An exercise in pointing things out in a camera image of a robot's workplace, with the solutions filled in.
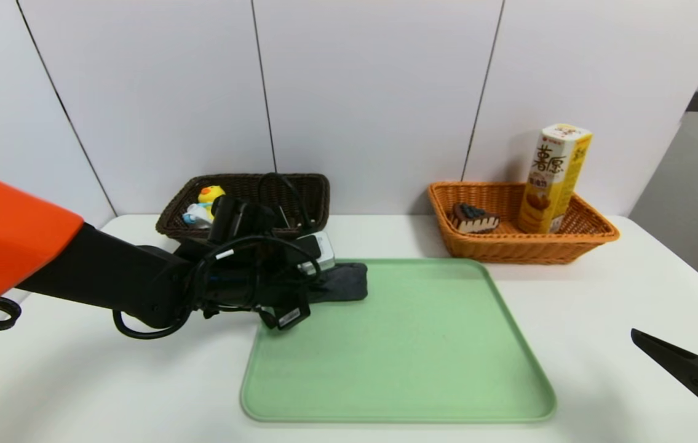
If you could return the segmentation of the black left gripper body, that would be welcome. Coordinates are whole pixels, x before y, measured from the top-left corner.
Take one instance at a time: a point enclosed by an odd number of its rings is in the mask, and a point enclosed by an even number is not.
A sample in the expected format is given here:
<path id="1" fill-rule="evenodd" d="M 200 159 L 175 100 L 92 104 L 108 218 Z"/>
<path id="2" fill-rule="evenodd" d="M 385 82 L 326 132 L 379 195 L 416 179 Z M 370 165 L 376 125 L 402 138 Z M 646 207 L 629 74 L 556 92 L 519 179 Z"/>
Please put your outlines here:
<path id="1" fill-rule="evenodd" d="M 290 330 L 310 314 L 304 289 L 273 289 L 259 302 L 259 315 L 268 330 Z"/>

